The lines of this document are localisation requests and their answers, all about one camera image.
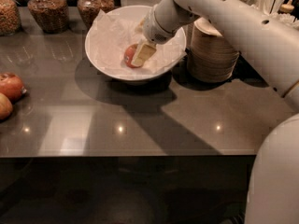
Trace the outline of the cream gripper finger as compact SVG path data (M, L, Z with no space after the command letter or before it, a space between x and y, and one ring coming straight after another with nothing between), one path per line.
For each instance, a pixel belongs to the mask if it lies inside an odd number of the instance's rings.
M133 67L141 67L156 52L156 44L148 40L140 40L131 65Z
M142 34L142 33L143 33L144 22L145 22L145 19L142 19L142 20L140 21L140 23L135 27L135 32L136 32L137 34Z

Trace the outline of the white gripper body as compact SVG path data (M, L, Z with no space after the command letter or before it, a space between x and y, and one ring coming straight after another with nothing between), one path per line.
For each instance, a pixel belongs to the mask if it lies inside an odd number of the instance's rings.
M165 44L174 37L172 15L167 8L155 5L146 15L143 23L143 35L155 44Z

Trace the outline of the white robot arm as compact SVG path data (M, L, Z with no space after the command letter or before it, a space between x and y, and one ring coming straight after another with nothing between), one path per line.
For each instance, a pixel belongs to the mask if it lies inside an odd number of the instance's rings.
M164 44L199 17L299 110L299 32L239 0L162 0L145 17L142 32L148 41ZM245 224L299 224L299 114L268 134L257 153Z

